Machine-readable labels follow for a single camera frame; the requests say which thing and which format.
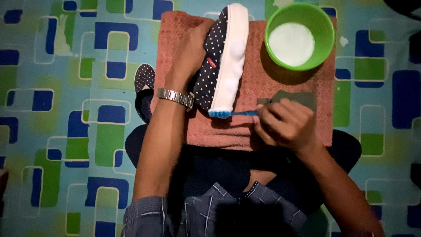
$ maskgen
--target polka dot shoe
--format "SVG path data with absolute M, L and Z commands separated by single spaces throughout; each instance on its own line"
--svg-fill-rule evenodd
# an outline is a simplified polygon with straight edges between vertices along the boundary
M 151 101 L 154 95 L 155 71 L 149 64 L 142 64 L 137 69 L 134 78 L 136 91 L 135 109 L 143 122 L 149 123 L 151 113 Z
M 155 70 L 149 64 L 142 64 L 136 71 L 136 76 L 134 78 L 134 89 L 136 90 L 136 94 L 146 89 L 145 85 L 150 89 L 154 89 L 155 84 Z
M 196 74 L 195 103 L 206 111 L 232 111 L 244 65 L 248 37 L 248 10 L 228 5 L 209 31 L 203 48 L 205 60 Z

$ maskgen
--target blue toothbrush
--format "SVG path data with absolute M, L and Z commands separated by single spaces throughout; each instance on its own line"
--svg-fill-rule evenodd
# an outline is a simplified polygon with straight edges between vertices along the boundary
M 245 115 L 245 116 L 257 116 L 257 110 L 248 110 L 244 112 L 229 112 L 226 110 L 220 110 L 220 111 L 210 111 L 209 116 L 210 117 L 218 117 L 220 119 L 227 119 L 234 115 Z

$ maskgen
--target wristwatch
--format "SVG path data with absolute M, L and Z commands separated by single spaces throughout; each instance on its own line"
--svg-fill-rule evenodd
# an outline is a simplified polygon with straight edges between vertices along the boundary
M 195 102 L 195 95 L 191 92 L 189 94 L 182 94 L 165 88 L 159 88 L 157 96 L 160 99 L 172 100 L 186 106 L 187 112 L 192 110 L 193 103 Z

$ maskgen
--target soapy water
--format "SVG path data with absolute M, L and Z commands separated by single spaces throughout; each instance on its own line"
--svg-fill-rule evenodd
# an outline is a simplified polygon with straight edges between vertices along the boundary
M 314 37 L 302 24 L 288 22 L 277 26 L 269 36 L 273 54 L 283 63 L 297 67 L 303 65 L 314 51 Z

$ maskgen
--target person's left hand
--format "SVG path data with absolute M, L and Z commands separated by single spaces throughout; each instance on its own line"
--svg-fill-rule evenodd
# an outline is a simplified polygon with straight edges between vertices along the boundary
M 190 78 L 200 69 L 206 52 L 203 43 L 214 21 L 206 19 L 195 28 L 187 30 L 181 39 L 173 65 L 165 79 L 165 88 L 185 93 Z

